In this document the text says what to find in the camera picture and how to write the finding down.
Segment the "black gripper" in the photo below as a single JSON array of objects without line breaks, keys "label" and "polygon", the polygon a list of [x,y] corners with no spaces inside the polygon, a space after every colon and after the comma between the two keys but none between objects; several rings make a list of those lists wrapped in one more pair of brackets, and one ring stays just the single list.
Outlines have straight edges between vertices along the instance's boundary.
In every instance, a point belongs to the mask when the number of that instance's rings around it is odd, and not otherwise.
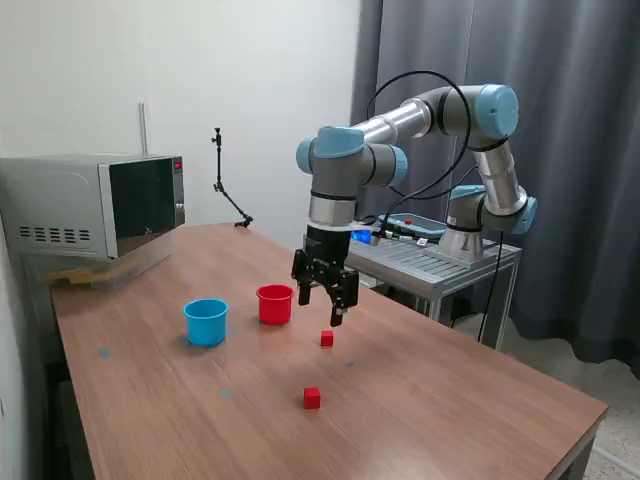
[{"label": "black gripper", "polygon": [[332,303],[331,327],[340,326],[344,313],[358,303],[359,274],[344,270],[350,239],[349,231],[308,226],[304,250],[294,252],[291,277],[297,283],[298,305],[309,304],[313,279],[327,280],[325,290]]}]

